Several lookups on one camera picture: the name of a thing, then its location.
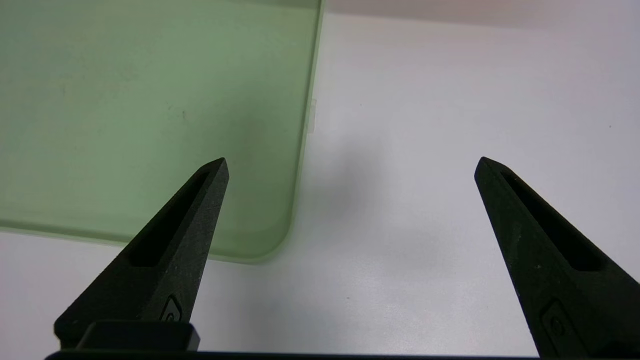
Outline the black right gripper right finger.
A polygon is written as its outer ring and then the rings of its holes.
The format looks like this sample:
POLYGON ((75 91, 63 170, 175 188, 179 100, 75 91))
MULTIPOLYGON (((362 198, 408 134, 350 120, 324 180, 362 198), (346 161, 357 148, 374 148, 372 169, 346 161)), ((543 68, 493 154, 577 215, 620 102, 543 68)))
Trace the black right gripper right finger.
POLYGON ((512 169, 474 180, 541 357, 637 357, 640 286, 512 169))

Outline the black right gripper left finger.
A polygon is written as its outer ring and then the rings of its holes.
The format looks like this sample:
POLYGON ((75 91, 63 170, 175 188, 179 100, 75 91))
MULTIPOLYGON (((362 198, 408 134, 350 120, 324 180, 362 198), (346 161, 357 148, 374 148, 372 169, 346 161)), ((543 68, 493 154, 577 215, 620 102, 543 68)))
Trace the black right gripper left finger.
POLYGON ((190 321, 229 178, 224 158, 188 178, 55 321, 63 350, 98 321, 190 321))

